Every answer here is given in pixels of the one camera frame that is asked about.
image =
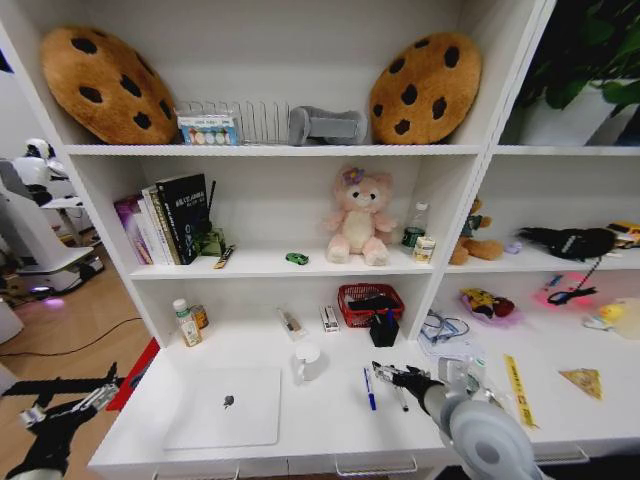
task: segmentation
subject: cookie-shaped cushion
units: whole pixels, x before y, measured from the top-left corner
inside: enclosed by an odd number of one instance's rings
[[[464,120],[478,92],[482,58],[460,33],[434,33],[398,55],[371,91],[374,140],[433,143]]]
[[[56,28],[44,38],[41,55],[55,99],[102,141],[158,144],[175,137],[169,90],[119,38],[93,28]]]

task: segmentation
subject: red basket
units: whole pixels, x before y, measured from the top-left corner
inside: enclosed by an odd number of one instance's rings
[[[344,321],[348,327],[351,328],[367,328],[371,326],[371,317],[375,313],[384,313],[386,309],[378,310],[351,310],[346,297],[349,296],[353,300],[365,300],[374,295],[383,294],[393,299],[398,308],[392,309],[393,318],[396,322],[402,318],[404,312],[404,303],[400,299],[400,296],[390,285],[374,284],[374,283],[358,283],[357,285],[343,285],[338,290],[338,306],[344,317]]]

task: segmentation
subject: wire rack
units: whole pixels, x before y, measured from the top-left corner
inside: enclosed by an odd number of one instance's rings
[[[231,115],[244,145],[286,145],[289,138],[287,102],[185,100],[178,102],[176,109],[191,114]]]

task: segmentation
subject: white mug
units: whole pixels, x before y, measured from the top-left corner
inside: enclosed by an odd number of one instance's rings
[[[313,343],[301,343],[296,347],[296,375],[298,381],[310,382],[322,372],[322,352]]]

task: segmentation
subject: drawer handle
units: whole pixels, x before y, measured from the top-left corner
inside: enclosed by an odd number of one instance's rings
[[[535,461],[538,465],[577,465],[588,463],[589,455],[576,445],[576,451],[570,453],[550,453],[546,455],[536,455]]]
[[[375,475],[401,475],[403,473],[415,473],[418,471],[418,463],[416,458],[411,455],[411,466],[408,468],[400,468],[393,470],[385,470],[384,468],[376,468],[374,470],[340,470],[338,466],[338,458],[335,459],[336,473],[340,477],[369,477]]]
[[[210,477],[208,475],[161,475],[158,472],[153,474],[151,480],[238,480],[240,476],[240,464],[236,467],[236,474],[229,477]]]

